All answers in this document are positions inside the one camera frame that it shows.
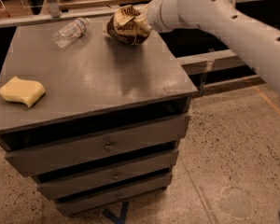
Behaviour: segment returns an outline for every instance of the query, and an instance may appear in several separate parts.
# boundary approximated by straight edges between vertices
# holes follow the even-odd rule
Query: crumpled paper
[[[110,36],[129,45],[142,44],[151,30],[147,23],[147,6],[137,10],[133,5],[119,8],[105,28]]]

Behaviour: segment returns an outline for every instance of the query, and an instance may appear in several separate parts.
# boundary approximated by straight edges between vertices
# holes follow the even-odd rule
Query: crushed plastic bottle
[[[52,36],[53,41],[58,47],[63,49],[85,34],[89,23],[89,19],[77,18],[65,25],[61,30],[55,32]]]

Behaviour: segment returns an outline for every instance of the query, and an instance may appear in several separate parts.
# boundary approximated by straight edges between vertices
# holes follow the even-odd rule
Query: sponge
[[[26,104],[29,108],[45,93],[44,86],[33,80],[23,80],[18,77],[12,78],[0,88],[0,95],[10,102]]]

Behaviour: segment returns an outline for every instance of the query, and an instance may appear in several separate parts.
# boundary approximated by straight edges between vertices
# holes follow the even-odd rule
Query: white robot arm
[[[280,93],[280,31],[236,10],[228,0],[154,0],[147,21],[159,33],[198,28],[221,40]]]

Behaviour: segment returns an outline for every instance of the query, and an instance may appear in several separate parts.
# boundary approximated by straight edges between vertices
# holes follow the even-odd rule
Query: drawer handle
[[[106,151],[112,151],[114,149],[114,146],[111,145],[109,142],[105,142],[105,150]]]
[[[118,179],[119,179],[119,174],[118,174],[118,173],[114,173],[113,179],[114,179],[114,180],[118,180]]]
[[[120,192],[118,193],[118,199],[119,199],[119,200],[122,199],[122,196],[121,196],[121,193],[120,193]]]

